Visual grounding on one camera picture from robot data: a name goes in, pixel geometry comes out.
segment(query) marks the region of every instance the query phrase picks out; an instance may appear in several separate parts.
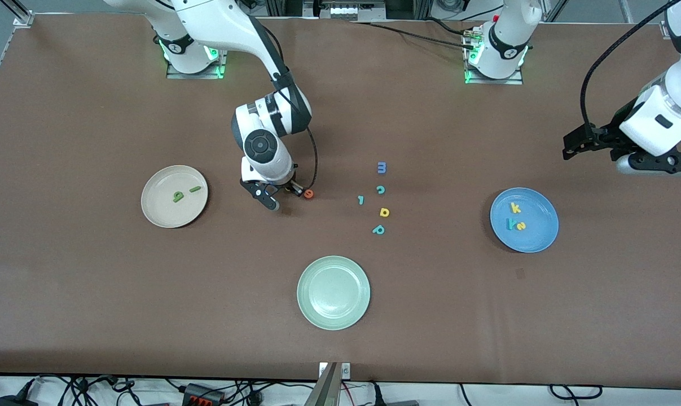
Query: green led light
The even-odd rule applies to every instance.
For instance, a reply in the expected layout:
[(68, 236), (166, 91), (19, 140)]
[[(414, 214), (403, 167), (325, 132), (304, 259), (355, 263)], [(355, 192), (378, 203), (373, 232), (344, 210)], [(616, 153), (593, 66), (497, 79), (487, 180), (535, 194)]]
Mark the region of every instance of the green led light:
[(214, 67), (214, 74), (217, 75), (217, 79), (222, 79), (225, 76), (225, 67)]
[(208, 59), (211, 61), (214, 61), (217, 59), (217, 49), (212, 49), (212, 48), (205, 48), (205, 53), (207, 54)]
[(165, 46), (162, 43), (160, 43), (160, 49), (162, 49), (162, 56), (164, 56), (165, 59), (169, 60), (169, 58), (167, 57), (167, 49), (165, 49)]
[(523, 55), (521, 55), (521, 60), (519, 61), (519, 67), (523, 65), (523, 59), (526, 57), (526, 54), (528, 53), (528, 47), (526, 46), (526, 49), (523, 51)]

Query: power cable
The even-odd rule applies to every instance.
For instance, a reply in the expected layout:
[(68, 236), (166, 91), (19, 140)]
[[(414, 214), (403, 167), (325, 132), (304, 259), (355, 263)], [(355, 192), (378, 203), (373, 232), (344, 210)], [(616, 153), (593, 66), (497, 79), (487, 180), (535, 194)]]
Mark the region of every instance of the power cable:
[(373, 388), (376, 390), (375, 406), (386, 406), (385, 400), (383, 399), (383, 392), (381, 392), (381, 386), (376, 382), (371, 383), (373, 383)]
[(468, 404), (468, 406), (473, 406), (471, 404), (471, 401), (468, 400), (468, 395), (466, 395), (466, 389), (463, 387), (463, 383), (459, 383), (459, 386), (461, 386), (461, 393), (463, 394), (463, 400), (466, 401), (466, 404)]
[(75, 406), (75, 404), (78, 404), (79, 406), (99, 406), (97, 401), (94, 398), (92, 398), (92, 395), (90, 395), (90, 388), (94, 385), (97, 385), (98, 383), (107, 382), (114, 389), (114, 386), (116, 385), (117, 382), (117, 378), (111, 375), (100, 375), (98, 378), (95, 378), (92, 381), (88, 381), (87, 378), (85, 377), (72, 378), (69, 381), (66, 381), (64, 378), (61, 378), (59, 376), (55, 375), (51, 376), (60, 378), (62, 381), (67, 382), (67, 387), (65, 388), (64, 393), (62, 393), (62, 396), (59, 399), (58, 406), (62, 405), (64, 395), (67, 394), (67, 390), (71, 390), (72, 396), (74, 396), (74, 399), (72, 399), (72, 406)]
[[(561, 395), (557, 394), (555, 392), (555, 390), (553, 390), (554, 386), (560, 386), (560, 387), (564, 388), (564, 390), (567, 391), (568, 395), (570, 395), (570, 396), (561, 396)], [(561, 399), (561, 400), (572, 400), (573, 404), (575, 406), (578, 406), (578, 401), (580, 401), (580, 400), (597, 399), (599, 396), (601, 396), (604, 393), (604, 389), (600, 385), (578, 385), (578, 387), (596, 388), (599, 391), (597, 393), (593, 394), (593, 395), (590, 395), (590, 396), (577, 396), (575, 393), (573, 393), (572, 390), (570, 390), (570, 388), (567, 385), (558, 385), (557, 383), (552, 383), (551, 385), (548, 385), (548, 388), (551, 391), (551, 395), (553, 395), (555, 398)]]
[(156, 2), (156, 3), (159, 3), (160, 5), (163, 5), (163, 6), (167, 7), (167, 8), (169, 8), (170, 10), (173, 10), (173, 11), (175, 10), (175, 7), (172, 7), (171, 5), (168, 5), (168, 4), (165, 3), (165, 2), (160, 2), (160, 0), (155, 0), (155, 2)]
[(446, 25), (446, 23), (444, 23), (442, 20), (439, 20), (438, 18), (435, 18), (434, 16), (427, 16), (425, 19), (428, 21), (434, 21), (434, 23), (440, 25), (444, 30), (448, 31), (449, 33), (458, 34), (459, 36), (462, 36), (463, 34), (463, 31), (458, 31), (454, 30), (453, 28), (450, 28), (448, 25)]
[(458, 48), (464, 48), (464, 49), (469, 49), (469, 50), (473, 49), (473, 47), (470, 46), (470, 45), (461, 44), (461, 43), (451, 43), (450, 41), (443, 41), (442, 39), (436, 39), (436, 38), (421, 36), (420, 34), (409, 33), (408, 31), (399, 30), (397, 28), (388, 27), (386, 25), (376, 25), (376, 24), (373, 24), (373, 23), (359, 23), (359, 24), (369, 25), (371, 27), (376, 27), (376, 28), (383, 28), (384, 30), (393, 31), (394, 33), (405, 34), (406, 36), (425, 39), (426, 41), (431, 41), (431, 42), (434, 42), (434, 43), (441, 43), (441, 44), (449, 45), (449, 46), (457, 46)]
[(143, 406), (142, 402), (139, 400), (139, 396), (137, 396), (137, 394), (134, 393), (134, 391), (132, 390), (132, 387), (134, 385), (135, 381), (131, 381), (129, 380), (129, 378), (124, 378), (124, 382), (116, 382), (114, 383), (114, 385), (112, 385), (112, 390), (119, 392), (119, 395), (117, 396), (116, 406), (119, 406), (119, 402), (122, 399), (122, 396), (124, 395), (129, 395), (134, 401), (134, 404), (136, 404), (137, 406)]
[[(277, 91), (283, 98), (288, 101), (291, 107), (296, 111), (297, 114), (302, 115), (300, 109), (293, 105), (293, 102), (288, 99), (287, 96), (283, 95), (283, 92)], [(307, 188), (312, 188), (315, 184), (315, 180), (318, 178), (318, 147), (315, 145), (315, 137), (313, 137), (313, 132), (310, 131), (310, 126), (306, 128), (307, 136), (310, 137), (310, 142), (313, 145), (313, 155), (315, 156), (315, 168), (313, 169), (313, 180), (311, 180), (310, 185)]]
[[(474, 14), (474, 15), (472, 15), (472, 16), (466, 16), (466, 17), (461, 18), (460, 20), (457, 20), (457, 21), (466, 21), (466, 20), (470, 20), (471, 18), (476, 18), (477, 16), (484, 15), (484, 14), (486, 14), (486, 13), (490, 13), (490, 12), (493, 12), (493, 11), (495, 11), (495, 10), (500, 10), (501, 8), (503, 8), (503, 5), (500, 5), (500, 6), (496, 7), (496, 8), (492, 8), (491, 10), (481, 11), (480, 13)], [(451, 18), (454, 18), (454, 16), (461, 14), (461, 12), (462, 12), (462, 11), (458, 11), (458, 12), (455, 13), (454, 15), (447, 16), (447, 17), (444, 18), (443, 20), (444, 20), (444, 21), (451, 20)]]
[(172, 387), (175, 388), (176, 390), (180, 390), (180, 386), (179, 386), (179, 385), (175, 385), (175, 383), (172, 383), (171, 380), (165, 378), (165, 381), (166, 381), (167, 383), (169, 383), (170, 386), (172, 386)]
[(273, 41), (275, 41), (275, 46), (278, 47), (278, 53), (280, 54), (280, 59), (285, 62), (285, 57), (283, 56), (283, 47), (280, 46), (280, 41), (278, 41), (278, 37), (273, 34), (273, 31), (270, 31), (270, 28), (266, 27), (263, 25), (263, 28), (265, 28), (265, 31), (267, 31), (268, 34), (270, 34), (271, 37), (273, 37)]

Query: plate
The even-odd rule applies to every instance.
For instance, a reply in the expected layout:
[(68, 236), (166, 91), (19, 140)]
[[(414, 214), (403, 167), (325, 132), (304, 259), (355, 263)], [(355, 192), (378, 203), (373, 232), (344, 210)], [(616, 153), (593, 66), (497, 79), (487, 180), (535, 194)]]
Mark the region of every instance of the plate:
[(308, 265), (297, 283), (302, 315), (325, 330), (342, 330), (363, 317), (371, 302), (371, 284), (353, 260), (330, 256)]
[[(200, 190), (190, 192), (194, 187), (200, 187)], [(175, 201), (178, 192), (182, 197)], [(144, 216), (155, 226), (182, 227), (203, 212), (207, 203), (207, 181), (193, 167), (168, 166), (147, 181), (140, 203)]]
[[(513, 212), (517, 206), (520, 213)], [(551, 202), (529, 188), (510, 188), (490, 206), (490, 226), (501, 242), (519, 252), (540, 252), (559, 234), (559, 216)]]

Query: brown tabletop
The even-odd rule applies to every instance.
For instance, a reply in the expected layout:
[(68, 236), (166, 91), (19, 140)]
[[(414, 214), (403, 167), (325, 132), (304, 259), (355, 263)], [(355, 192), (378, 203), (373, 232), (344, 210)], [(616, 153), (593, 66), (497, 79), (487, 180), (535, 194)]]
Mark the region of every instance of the brown tabletop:
[[(344, 360), (358, 380), (681, 386), (681, 178), (561, 156), (586, 69), (627, 27), (542, 25), (525, 84), (494, 86), (463, 83), (457, 48), (265, 23), (320, 154), (315, 198), (283, 195), (277, 213), (238, 185), (229, 128), (273, 90), (255, 57), (231, 53), (224, 80), (167, 80), (141, 16), (40, 15), (15, 33), (0, 70), (0, 372), (314, 378)], [(591, 82), (598, 124), (676, 60), (657, 27), (627, 43)], [(307, 183), (309, 139), (284, 141)], [(203, 172), (211, 196), (168, 230), (139, 195), (174, 164)], [(515, 254), (491, 233), (490, 202), (510, 187), (554, 203), (546, 251)], [(330, 254), (373, 291), (339, 332), (296, 301), (302, 270)]]

